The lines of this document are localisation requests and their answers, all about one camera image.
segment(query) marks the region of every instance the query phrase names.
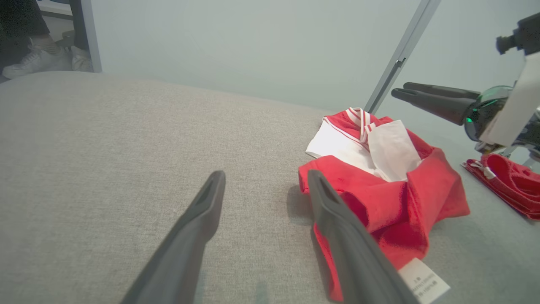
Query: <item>red fabric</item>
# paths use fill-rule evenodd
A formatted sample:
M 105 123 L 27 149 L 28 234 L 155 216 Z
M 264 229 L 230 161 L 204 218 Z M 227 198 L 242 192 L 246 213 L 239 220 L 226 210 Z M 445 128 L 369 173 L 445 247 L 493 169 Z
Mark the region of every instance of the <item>red fabric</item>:
M 499 154 L 482 157 L 483 168 L 471 166 L 475 162 L 467 160 L 465 168 L 518 212 L 540 221 L 540 174 Z M 488 179 L 485 168 L 496 177 Z
M 358 138 L 360 127 L 351 125 L 342 113 L 326 118 L 340 129 L 345 125 L 346 132 Z M 375 125 L 391 121 L 389 117 L 378 120 L 372 116 L 371 119 Z M 429 248 L 428 234 L 434 223 L 470 213 L 461 177 L 450 167 L 443 151 L 431 147 L 414 133 L 408 133 L 423 161 L 407 174 L 407 182 L 387 182 L 334 156 L 318 158 L 299 168 L 302 193 L 309 194 L 308 171 L 321 171 L 396 269 L 415 257 L 424 258 Z M 330 269 L 330 297 L 334 301 L 343 301 L 328 242 L 316 225 L 313 228 Z
M 350 120 L 347 111 L 350 111 L 350 113 L 352 113 L 358 119 L 359 125 L 361 127 L 359 127 L 356 123 Z M 335 115 L 325 116 L 325 118 L 331 124 L 338 127 L 340 130 L 345 131 L 347 134 L 358 140 L 362 138 L 362 134 L 364 133 L 364 126 L 369 125 L 370 123 L 375 123 L 375 126 L 381 124 L 374 115 L 371 115 L 370 113 L 367 113 L 362 109 L 349 109 L 339 112 Z

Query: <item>shoe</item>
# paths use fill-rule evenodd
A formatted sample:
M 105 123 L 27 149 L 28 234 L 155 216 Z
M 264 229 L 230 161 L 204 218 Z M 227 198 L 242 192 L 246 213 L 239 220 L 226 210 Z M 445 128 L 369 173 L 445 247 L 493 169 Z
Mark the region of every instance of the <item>shoe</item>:
M 60 48 L 57 54 L 48 53 L 39 45 L 30 44 L 28 48 L 30 53 L 20 63 L 4 68 L 4 77 L 14 79 L 42 71 L 71 71 L 69 54 L 64 48 Z
M 90 58 L 90 52 L 80 49 L 76 46 L 71 47 L 71 53 L 73 57 L 71 59 L 71 68 L 73 71 L 79 72 L 94 72 L 92 66 L 92 59 Z

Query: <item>white tag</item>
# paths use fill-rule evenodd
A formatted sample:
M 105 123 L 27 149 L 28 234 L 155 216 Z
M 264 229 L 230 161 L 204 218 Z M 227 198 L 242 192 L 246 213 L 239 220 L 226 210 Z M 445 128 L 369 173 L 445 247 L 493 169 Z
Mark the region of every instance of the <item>white tag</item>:
M 430 304 L 450 289 L 446 282 L 417 258 L 398 272 L 420 304 Z

